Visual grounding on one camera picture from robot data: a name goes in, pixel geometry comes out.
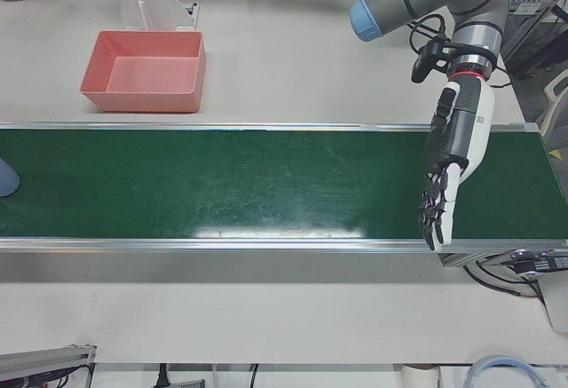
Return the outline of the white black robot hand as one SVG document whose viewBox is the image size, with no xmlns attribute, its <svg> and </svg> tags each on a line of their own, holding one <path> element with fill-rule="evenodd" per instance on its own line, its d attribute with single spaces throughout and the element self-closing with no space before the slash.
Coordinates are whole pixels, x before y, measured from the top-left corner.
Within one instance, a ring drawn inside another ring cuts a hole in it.
<svg viewBox="0 0 568 388">
<path fill-rule="evenodd" d="M 495 97 L 481 75 L 451 75 L 438 99 L 424 146 L 425 177 L 418 224 L 430 250 L 453 238 L 460 185 L 483 161 L 492 126 Z"/>
</svg>

